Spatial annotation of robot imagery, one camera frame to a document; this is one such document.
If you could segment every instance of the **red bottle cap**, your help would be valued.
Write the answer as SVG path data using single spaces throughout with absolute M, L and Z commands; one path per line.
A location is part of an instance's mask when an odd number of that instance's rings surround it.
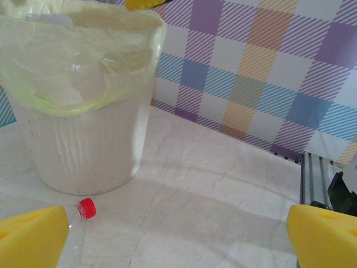
M 95 204 L 92 199 L 85 198 L 77 204 L 78 211 L 82 219 L 90 219 L 93 218 L 96 213 L 97 209 L 95 208 Z

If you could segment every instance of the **wall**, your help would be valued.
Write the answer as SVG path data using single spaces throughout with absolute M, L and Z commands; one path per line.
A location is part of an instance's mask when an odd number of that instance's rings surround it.
M 168 35 L 153 106 L 294 160 L 353 157 L 357 0 L 175 0 L 156 11 Z

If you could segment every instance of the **metal rack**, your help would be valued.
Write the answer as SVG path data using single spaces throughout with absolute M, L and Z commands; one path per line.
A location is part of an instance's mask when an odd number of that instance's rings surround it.
M 315 200 L 330 207 L 327 189 L 334 175 L 341 170 L 328 159 L 304 152 L 301 160 L 300 204 L 310 205 Z

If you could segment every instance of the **blue stripe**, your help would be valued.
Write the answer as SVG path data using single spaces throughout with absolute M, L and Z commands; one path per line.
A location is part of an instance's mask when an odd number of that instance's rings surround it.
M 162 53 L 158 66 L 158 76 L 166 80 L 179 83 L 181 80 L 184 59 Z
M 229 99 L 237 75 L 228 71 L 210 67 L 204 92 L 222 99 Z
M 257 110 L 285 119 L 296 95 L 295 91 L 266 84 Z
M 0 87 L 0 127 L 15 122 L 15 116 L 11 110 L 10 103 L 5 91 Z
M 0 126 L 3 126 L 7 123 L 7 118 L 11 115 L 12 110 L 10 105 L 1 113 Z
M 317 130 L 351 141 L 357 134 L 357 109 L 333 103 Z

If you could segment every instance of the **white marble surface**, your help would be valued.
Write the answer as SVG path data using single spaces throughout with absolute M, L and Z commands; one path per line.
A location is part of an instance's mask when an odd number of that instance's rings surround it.
M 138 173 L 93 196 L 81 268 L 293 268 L 299 191 L 298 165 L 152 108 Z M 0 129 L 0 194 L 2 215 L 81 199 L 40 180 L 16 123 Z

